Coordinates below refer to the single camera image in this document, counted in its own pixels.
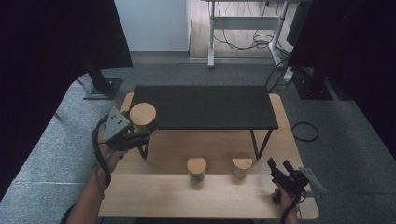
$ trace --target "gray floor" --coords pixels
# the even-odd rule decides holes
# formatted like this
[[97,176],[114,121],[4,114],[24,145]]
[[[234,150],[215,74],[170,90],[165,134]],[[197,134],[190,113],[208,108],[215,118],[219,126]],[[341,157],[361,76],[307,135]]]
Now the gray floor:
[[[75,82],[70,86],[58,109],[62,119],[49,123],[0,203],[0,223],[59,223],[95,163],[91,146],[94,125],[111,106],[120,107],[125,94],[136,85],[258,85],[274,67],[271,61],[217,61],[214,69],[207,69],[205,61],[163,56],[150,59],[147,54],[132,53],[133,69],[105,70],[106,77],[124,80],[114,101],[82,100],[90,90],[87,75],[81,77],[86,85]],[[279,74],[276,71],[270,84]],[[301,101],[293,84],[279,94],[290,125],[309,121],[320,133],[314,143],[297,141],[304,165],[313,168],[328,189],[317,199],[319,218],[301,223],[395,223],[396,162],[357,105],[339,101],[335,95],[333,101]],[[295,134],[309,137],[312,132],[301,128]],[[105,223],[133,221],[109,217]]]

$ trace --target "electrical cable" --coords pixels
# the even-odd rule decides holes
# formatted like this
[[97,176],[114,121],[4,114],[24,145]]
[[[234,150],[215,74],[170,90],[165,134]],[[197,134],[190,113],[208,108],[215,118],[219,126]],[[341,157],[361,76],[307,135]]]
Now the electrical cable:
[[[221,10],[220,10],[220,3],[219,3],[219,2],[218,2],[217,7],[218,7],[218,11],[219,11],[219,16],[221,16]],[[250,13],[250,16],[251,16],[250,6],[249,6],[248,3],[247,3],[247,7],[248,7],[248,9],[249,9],[249,13]],[[259,7],[261,8],[260,16],[263,16],[264,13],[265,13],[266,5],[265,5],[264,3],[262,3],[262,5],[259,4]],[[210,9],[209,9],[209,8],[210,8],[210,5],[209,5],[209,2],[208,2],[208,3],[207,3],[207,11],[208,11],[209,18],[210,18],[210,15],[211,15],[211,14],[210,14]],[[279,2],[278,2],[277,5],[276,5],[276,16],[277,16],[278,10],[279,10]],[[238,2],[238,8],[237,8],[237,15],[239,15],[239,2]],[[258,48],[258,49],[267,48],[268,45],[269,45],[269,43],[274,39],[274,35],[275,35],[275,31],[274,31],[273,35],[266,35],[266,34],[264,34],[264,33],[262,33],[262,35],[256,35],[257,32],[258,32],[258,30],[257,30],[257,31],[253,34],[253,42],[251,43],[250,46],[248,46],[248,47],[238,47],[238,46],[236,46],[235,44],[232,44],[231,42],[228,41],[227,36],[225,35],[225,33],[227,33],[227,32],[229,32],[229,30],[227,30],[227,31],[222,30],[223,37],[224,37],[224,40],[225,40],[225,41],[219,40],[215,35],[213,35],[213,37],[214,37],[217,41],[219,41],[220,43],[227,44],[231,49],[235,49],[235,50],[247,50],[247,49],[253,49],[253,48]],[[256,38],[257,38],[258,36],[267,36],[267,37],[271,37],[271,40],[269,40],[269,41],[266,41],[266,40],[257,40]],[[281,44],[280,44],[279,42],[278,42],[278,44],[279,44],[279,46],[276,46],[276,47],[277,47],[277,48],[279,49],[279,51],[281,52],[282,56],[285,57],[285,58],[286,58],[286,57],[289,57],[289,53],[282,49]]]
[[296,124],[294,124],[294,125],[291,127],[291,132],[293,132],[293,130],[294,130],[295,127],[297,127],[298,125],[301,125],[301,124],[306,124],[306,125],[312,127],[312,128],[315,130],[316,135],[315,135],[315,137],[313,137],[313,138],[311,138],[311,139],[303,139],[303,138],[298,137],[298,136],[296,136],[295,134],[293,134],[293,137],[294,137],[295,139],[300,140],[300,141],[302,141],[302,142],[307,142],[307,143],[308,143],[308,142],[314,142],[315,140],[317,140],[317,139],[319,138],[319,131],[318,131],[318,129],[317,129],[313,124],[311,124],[311,123],[309,123],[309,122],[304,122],[304,121],[297,122]]
[[288,59],[288,58],[283,59],[282,61],[280,61],[280,63],[278,63],[278,64],[276,65],[276,67],[271,71],[270,75],[269,75],[269,76],[267,77],[267,79],[265,80],[264,87],[267,87],[268,80],[270,79],[271,75],[272,75],[272,74],[275,72],[275,70],[276,70],[283,62],[285,62],[287,59]]
[[99,148],[98,144],[98,134],[99,134],[99,128],[102,124],[106,123],[108,119],[108,115],[105,115],[101,120],[99,120],[98,124],[96,125],[95,129],[92,132],[92,145],[93,145],[93,152],[95,154],[96,159],[99,162],[99,165],[102,167],[103,171],[105,172],[106,175],[106,186],[105,189],[110,185],[111,182],[111,174],[110,171],[108,170],[108,167],[106,165],[105,159],[102,156],[102,153]]
[[303,201],[305,201],[305,199],[306,199],[306,190],[304,189],[304,198],[301,201],[299,201],[298,203],[302,203]]
[[303,214],[301,213],[301,209],[298,208],[298,212],[300,213],[300,220],[303,220]]
[[67,211],[64,213],[64,216],[62,217],[62,220],[61,220],[61,224],[66,224],[67,219],[69,218],[70,213],[71,213],[72,210],[73,210],[73,207],[74,207],[74,205],[71,205],[71,206],[69,207],[69,209],[67,209]]
[[247,5],[245,5],[245,2],[243,3],[244,3],[244,10],[242,11],[242,16],[245,16],[245,8],[247,8]]
[[283,76],[285,76],[285,73],[286,73],[286,67],[287,66],[285,66],[285,69],[283,69],[283,71],[282,71],[282,73],[280,74],[280,76],[276,79],[276,82],[274,83],[274,85],[271,87],[271,89],[268,91],[269,93],[271,93],[271,91],[272,91],[272,89],[277,85],[277,82],[280,80],[280,78],[281,77],[283,77]]

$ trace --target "white wall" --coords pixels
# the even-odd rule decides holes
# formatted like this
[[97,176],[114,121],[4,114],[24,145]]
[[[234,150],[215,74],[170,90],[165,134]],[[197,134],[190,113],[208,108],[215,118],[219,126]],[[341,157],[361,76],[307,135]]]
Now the white wall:
[[129,51],[188,51],[190,0],[115,0]]

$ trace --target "human hand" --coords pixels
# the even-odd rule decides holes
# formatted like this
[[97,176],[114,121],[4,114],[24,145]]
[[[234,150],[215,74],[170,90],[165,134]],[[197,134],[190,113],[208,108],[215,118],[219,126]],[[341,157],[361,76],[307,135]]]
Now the human hand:
[[[282,186],[280,186],[277,182],[276,182],[276,186],[277,186],[277,189],[275,189],[273,196],[276,195],[280,191],[281,199],[280,199],[279,210],[280,210],[280,214],[283,214],[285,212],[285,210],[292,204],[293,199],[288,194],[288,192],[285,191],[285,189],[283,189]],[[286,216],[285,223],[287,223],[287,224],[298,223],[298,218],[297,218],[297,213],[296,213],[295,207],[291,211],[288,212],[288,215]]]
[[102,157],[106,161],[108,171],[112,173],[116,169],[119,160],[121,160],[129,150],[117,151],[111,149],[111,147],[109,147],[107,144],[103,144],[102,141],[103,141],[103,136],[105,134],[103,127],[104,125],[102,125],[102,127],[99,129],[100,131],[98,134],[98,143],[99,143],[100,151],[102,153]]

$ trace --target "black metal table leg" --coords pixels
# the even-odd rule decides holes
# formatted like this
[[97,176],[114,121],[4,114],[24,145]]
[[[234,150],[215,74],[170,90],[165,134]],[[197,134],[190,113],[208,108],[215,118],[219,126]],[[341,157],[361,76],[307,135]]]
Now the black metal table leg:
[[262,157],[262,153],[264,152],[265,146],[267,145],[268,140],[270,139],[271,133],[272,133],[272,129],[268,130],[267,135],[265,135],[264,141],[262,142],[262,147],[260,148],[260,152],[259,152],[259,150],[257,149],[256,136],[254,135],[253,130],[250,130],[251,140],[253,141],[254,154],[256,155],[257,160]]
[[145,158],[148,157],[148,154],[149,154],[149,143],[147,143],[147,144],[145,145],[145,149],[143,149],[142,147],[137,147],[137,148],[139,149],[140,156],[141,156],[143,159],[145,159]]

